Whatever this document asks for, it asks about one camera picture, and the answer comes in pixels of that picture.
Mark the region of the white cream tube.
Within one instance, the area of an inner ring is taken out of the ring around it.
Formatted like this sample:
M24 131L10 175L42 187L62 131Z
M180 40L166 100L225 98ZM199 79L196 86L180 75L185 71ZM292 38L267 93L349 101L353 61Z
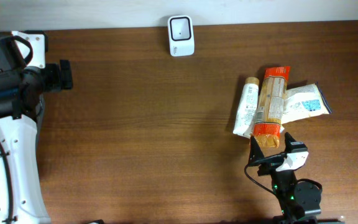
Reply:
M245 138L250 138L256 115L259 99L259 79L256 77L246 78L239 106L236 113L233 133Z

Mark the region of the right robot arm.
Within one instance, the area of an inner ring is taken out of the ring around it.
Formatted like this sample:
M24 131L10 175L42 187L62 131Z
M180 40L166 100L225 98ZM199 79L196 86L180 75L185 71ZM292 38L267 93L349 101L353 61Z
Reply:
M256 138L250 138L248 164L244 167L257 167L257 175L268 175L272 186L268 189L247 172L246 177L260 188L271 193L278 200L282 214L273 217L274 223L318 223L321 213L321 195L323 187L310 179L297 179L295 171L306 164L309 151L305 143L296 141L285 133L285 150L265 157Z

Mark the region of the orange spaghetti package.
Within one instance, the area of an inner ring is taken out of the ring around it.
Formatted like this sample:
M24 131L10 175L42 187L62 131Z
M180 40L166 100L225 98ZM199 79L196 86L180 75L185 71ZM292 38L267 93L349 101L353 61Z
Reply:
M252 136L260 147L278 147L291 67L265 69Z

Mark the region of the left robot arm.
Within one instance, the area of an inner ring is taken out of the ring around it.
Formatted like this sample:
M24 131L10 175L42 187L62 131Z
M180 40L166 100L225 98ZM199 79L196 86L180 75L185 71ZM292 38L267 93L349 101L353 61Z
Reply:
M36 161L44 94L71 90L69 60L46 63L43 31L0 33L0 223L50 223Z

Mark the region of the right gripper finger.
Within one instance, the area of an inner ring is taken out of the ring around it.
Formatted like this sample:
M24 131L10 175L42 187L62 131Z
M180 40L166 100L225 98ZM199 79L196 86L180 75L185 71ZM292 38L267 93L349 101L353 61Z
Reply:
M258 166L260 161L265 158L256 138L254 136L250 137L250 154L248 160L248 166Z
M296 141L289 132L286 132L285 152L305 152L305 144L302 141Z

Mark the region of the yellow white snack bag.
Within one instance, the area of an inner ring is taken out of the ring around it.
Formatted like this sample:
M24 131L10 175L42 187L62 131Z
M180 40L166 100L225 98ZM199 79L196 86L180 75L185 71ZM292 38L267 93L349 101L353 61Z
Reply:
M318 86L313 83L286 91L282 124L331 114L332 109Z

